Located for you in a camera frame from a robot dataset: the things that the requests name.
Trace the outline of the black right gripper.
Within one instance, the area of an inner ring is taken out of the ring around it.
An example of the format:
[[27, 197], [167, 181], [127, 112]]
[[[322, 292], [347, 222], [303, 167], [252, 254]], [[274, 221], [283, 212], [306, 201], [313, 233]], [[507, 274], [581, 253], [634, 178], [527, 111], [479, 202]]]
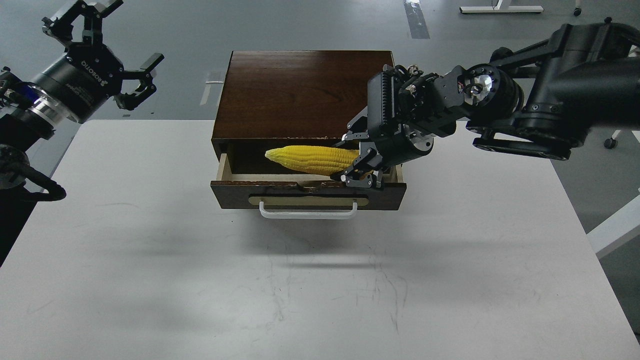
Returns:
[[334, 148], [359, 149], [358, 156], [331, 179], [346, 187], [384, 189], [385, 166], [429, 155], [434, 137], [448, 137], [457, 121], [447, 119], [435, 91], [437, 73], [384, 64], [367, 84], [367, 106], [347, 123]]

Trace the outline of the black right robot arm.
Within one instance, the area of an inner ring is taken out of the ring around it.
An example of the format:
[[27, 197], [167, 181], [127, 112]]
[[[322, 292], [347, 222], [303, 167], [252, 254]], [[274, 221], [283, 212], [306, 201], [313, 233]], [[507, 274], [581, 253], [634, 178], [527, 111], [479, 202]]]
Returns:
[[501, 47], [489, 62], [444, 75], [386, 64], [367, 84], [367, 105], [347, 124], [339, 146], [359, 154], [330, 178], [382, 189], [382, 173], [428, 155], [466, 118], [473, 146], [525, 157], [567, 160], [592, 128], [639, 129], [640, 64], [635, 27], [565, 23], [518, 51]]

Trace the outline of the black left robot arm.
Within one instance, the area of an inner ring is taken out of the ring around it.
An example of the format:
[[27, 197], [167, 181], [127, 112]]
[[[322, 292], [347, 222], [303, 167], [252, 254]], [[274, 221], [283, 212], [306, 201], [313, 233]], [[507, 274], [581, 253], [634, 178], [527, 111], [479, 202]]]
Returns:
[[157, 91], [154, 69], [164, 59], [154, 53], [137, 70], [126, 70], [105, 44], [103, 20], [121, 0], [73, 0], [52, 18], [42, 18], [42, 32], [64, 51], [32, 80], [9, 67], [1, 69], [1, 259], [18, 235], [28, 204], [66, 198], [66, 190], [31, 164], [27, 151], [48, 140], [63, 120], [79, 125], [110, 98], [133, 111]]

